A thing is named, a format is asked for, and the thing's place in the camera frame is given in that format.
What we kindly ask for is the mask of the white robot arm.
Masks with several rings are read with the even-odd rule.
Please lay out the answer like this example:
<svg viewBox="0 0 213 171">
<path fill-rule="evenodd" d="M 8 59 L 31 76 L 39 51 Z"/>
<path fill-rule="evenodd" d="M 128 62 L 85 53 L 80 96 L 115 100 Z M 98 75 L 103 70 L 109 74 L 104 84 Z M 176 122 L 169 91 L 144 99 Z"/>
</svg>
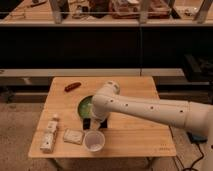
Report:
<svg viewBox="0 0 213 171">
<path fill-rule="evenodd" d="M 107 81 L 92 97 L 91 116 L 103 122 L 110 112 L 128 114 L 205 137 L 206 153 L 201 171 L 213 171 L 213 105 L 121 96 L 119 84 Z"/>
</svg>

